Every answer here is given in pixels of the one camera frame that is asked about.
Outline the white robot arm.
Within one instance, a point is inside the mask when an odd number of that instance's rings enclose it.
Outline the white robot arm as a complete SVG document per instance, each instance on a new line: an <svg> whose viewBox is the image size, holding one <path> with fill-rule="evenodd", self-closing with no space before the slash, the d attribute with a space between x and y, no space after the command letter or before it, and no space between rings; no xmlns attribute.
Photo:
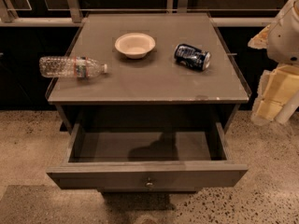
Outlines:
<svg viewBox="0 0 299 224"><path fill-rule="evenodd" d="M278 63L261 75L251 120L256 125L284 124L299 106L299 0L289 0L248 46L266 49L268 58Z"/></svg>

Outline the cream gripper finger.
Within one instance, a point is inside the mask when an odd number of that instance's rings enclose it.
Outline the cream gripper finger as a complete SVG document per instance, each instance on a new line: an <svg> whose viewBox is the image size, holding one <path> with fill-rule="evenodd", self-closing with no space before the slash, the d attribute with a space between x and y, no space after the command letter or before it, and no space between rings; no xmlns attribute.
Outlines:
<svg viewBox="0 0 299 224"><path fill-rule="evenodd" d="M259 126L263 126L271 121L278 115L282 106L280 103L273 101L266 101L263 98L263 93L266 90L271 72L264 70L257 89L258 96L256 97L252 112L251 112L251 121Z"/></svg>
<svg viewBox="0 0 299 224"><path fill-rule="evenodd" d="M248 43L252 49L266 49L268 44L268 32L270 26L265 26L256 36L254 36Z"/></svg>

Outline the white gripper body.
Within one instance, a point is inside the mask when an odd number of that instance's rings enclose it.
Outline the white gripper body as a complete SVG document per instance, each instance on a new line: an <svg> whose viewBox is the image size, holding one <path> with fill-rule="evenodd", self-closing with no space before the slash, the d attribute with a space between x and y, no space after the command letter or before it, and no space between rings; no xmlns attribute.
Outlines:
<svg viewBox="0 0 299 224"><path fill-rule="evenodd" d="M263 98L281 104L282 109L274 120L286 123L299 106L299 67L280 63L270 72Z"/></svg>

